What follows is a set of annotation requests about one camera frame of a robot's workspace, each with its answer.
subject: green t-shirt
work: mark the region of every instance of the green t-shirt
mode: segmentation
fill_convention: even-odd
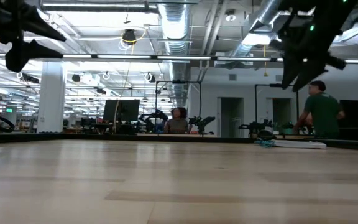
[[[337,115],[341,111],[338,101],[327,93],[309,96],[305,111],[313,117],[317,137],[336,138],[339,136]]]

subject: wooden floor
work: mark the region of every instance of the wooden floor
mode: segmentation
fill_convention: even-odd
[[[358,224],[358,151],[0,144],[0,224]]]

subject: person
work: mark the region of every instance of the person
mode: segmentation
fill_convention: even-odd
[[[183,108],[171,110],[172,119],[168,120],[164,127],[165,134],[185,134],[189,131],[189,124],[186,120],[186,114],[183,114]]]
[[[305,122],[312,122],[316,137],[335,139],[339,137],[338,120],[343,119],[345,114],[338,101],[325,93],[326,85],[322,81],[313,81],[309,84],[309,97],[305,108],[294,126],[294,133]]]

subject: doorway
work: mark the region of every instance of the doorway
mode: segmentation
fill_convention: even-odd
[[[243,98],[218,98],[218,114],[220,114],[218,136],[222,138],[241,138],[242,130],[238,127],[242,125],[244,117]]]
[[[273,123],[278,126],[292,122],[291,99],[276,98],[273,99]]]

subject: computer monitor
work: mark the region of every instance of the computer monitor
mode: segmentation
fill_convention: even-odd
[[[114,121],[117,103],[116,121],[137,121],[140,100],[106,100],[103,114],[105,121]]]

